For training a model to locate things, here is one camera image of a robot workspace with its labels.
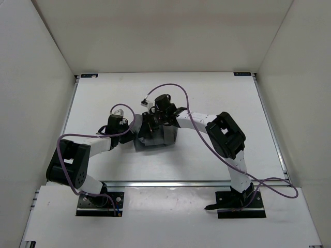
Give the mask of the grey pleated skirt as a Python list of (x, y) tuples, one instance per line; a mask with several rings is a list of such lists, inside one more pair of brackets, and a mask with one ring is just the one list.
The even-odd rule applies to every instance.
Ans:
[(178, 133), (177, 127), (162, 125), (153, 133), (147, 132), (142, 137), (138, 137), (139, 132), (142, 131), (143, 118), (141, 114), (135, 114), (135, 118), (131, 132), (135, 135), (133, 144), (136, 152), (158, 149), (175, 144)]

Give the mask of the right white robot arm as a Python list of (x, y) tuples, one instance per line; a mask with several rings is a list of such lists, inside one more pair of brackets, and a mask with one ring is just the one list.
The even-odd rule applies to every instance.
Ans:
[(186, 107), (176, 107), (168, 94), (160, 95), (154, 103), (142, 100), (147, 109), (142, 114), (138, 139), (147, 146), (172, 144), (178, 129), (192, 129), (208, 135), (214, 151), (228, 164), (231, 179), (232, 202), (243, 207), (250, 202), (254, 187), (247, 176), (244, 160), (246, 137), (231, 115), (191, 112)]

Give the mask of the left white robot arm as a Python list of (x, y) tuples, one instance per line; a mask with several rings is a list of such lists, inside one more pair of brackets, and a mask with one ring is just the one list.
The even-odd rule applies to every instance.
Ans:
[(62, 166), (55, 151), (47, 168), (47, 180), (72, 185), (75, 190), (90, 195), (95, 205), (104, 205), (108, 201), (106, 185), (87, 174), (89, 159), (110, 151), (119, 144), (132, 141), (134, 134), (128, 129), (128, 121), (124, 118), (124, 111), (120, 109), (111, 113), (107, 125), (99, 129), (98, 133), (105, 137), (88, 137), (79, 142), (62, 139), (59, 142), (62, 158), (71, 162), (63, 162)]

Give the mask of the left blue corner label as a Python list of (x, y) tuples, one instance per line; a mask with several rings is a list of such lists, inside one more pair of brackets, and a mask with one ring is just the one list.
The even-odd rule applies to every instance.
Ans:
[(98, 73), (83, 73), (80, 75), (80, 78), (97, 78)]

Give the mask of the blue corner label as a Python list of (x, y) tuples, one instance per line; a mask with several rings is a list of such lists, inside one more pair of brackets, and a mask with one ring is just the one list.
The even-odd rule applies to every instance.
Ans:
[(80, 75), (80, 78), (97, 78), (98, 73), (83, 73)]
[(251, 76), (250, 72), (233, 72), (234, 76)]

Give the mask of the right blue corner label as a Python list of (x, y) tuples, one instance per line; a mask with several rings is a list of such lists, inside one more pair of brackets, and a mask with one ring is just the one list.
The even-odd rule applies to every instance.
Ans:
[(233, 72), (234, 76), (251, 76), (250, 72)]

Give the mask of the front aluminium table rail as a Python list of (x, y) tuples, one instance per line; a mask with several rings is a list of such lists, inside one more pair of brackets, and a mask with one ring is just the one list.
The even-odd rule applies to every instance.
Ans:
[(178, 187), (229, 187), (230, 181), (200, 180), (200, 181), (104, 181), (109, 188), (178, 188)]

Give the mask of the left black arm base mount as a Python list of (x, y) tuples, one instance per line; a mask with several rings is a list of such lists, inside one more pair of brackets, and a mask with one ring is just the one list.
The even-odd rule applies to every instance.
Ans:
[(115, 217), (123, 216), (124, 191), (108, 191), (114, 206), (108, 197), (91, 197), (80, 195), (77, 203), (76, 216)]

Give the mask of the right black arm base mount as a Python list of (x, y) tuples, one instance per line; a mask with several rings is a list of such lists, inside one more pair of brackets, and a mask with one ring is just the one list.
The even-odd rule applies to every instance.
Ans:
[(216, 191), (216, 203), (206, 206), (207, 211), (216, 210), (218, 219), (259, 219), (266, 218), (266, 212), (261, 196), (257, 191), (243, 204), (231, 191)]

